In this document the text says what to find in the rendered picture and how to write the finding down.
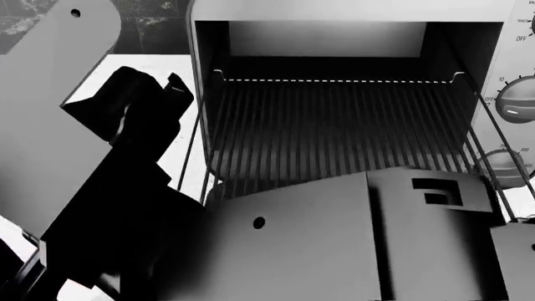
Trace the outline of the white toaster oven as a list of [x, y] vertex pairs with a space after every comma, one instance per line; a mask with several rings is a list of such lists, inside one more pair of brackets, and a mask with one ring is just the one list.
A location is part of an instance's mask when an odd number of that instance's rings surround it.
[[506, 122], [496, 98], [535, 75], [535, 0], [192, 0], [198, 97], [209, 74], [300, 79], [470, 77], [490, 117], [473, 117], [484, 155], [508, 150], [535, 177], [535, 121]]

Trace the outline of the oven timer knob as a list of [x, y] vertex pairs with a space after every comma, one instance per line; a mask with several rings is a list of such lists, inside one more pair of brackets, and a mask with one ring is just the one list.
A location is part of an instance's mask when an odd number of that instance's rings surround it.
[[496, 98], [495, 107], [506, 122], [520, 125], [535, 121], [535, 75], [506, 83]]

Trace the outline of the oven temperature knob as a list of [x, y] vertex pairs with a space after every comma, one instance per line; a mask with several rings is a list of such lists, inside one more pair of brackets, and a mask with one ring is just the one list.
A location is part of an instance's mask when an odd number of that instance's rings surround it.
[[485, 157], [494, 172], [496, 177], [495, 181], [488, 172], [483, 157], [480, 157], [472, 168], [475, 172], [481, 173], [487, 177], [494, 189], [497, 189], [497, 185], [499, 185], [502, 190], [523, 187], [526, 185], [526, 182], [524, 182], [520, 171], [515, 165], [508, 150], [493, 150], [487, 152]]

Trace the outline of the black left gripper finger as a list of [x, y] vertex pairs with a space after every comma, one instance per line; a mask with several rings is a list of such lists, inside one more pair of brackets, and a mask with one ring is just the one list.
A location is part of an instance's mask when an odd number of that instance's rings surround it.
[[191, 106], [194, 94], [178, 74], [171, 73], [164, 88], [168, 109], [176, 118], [181, 118]]

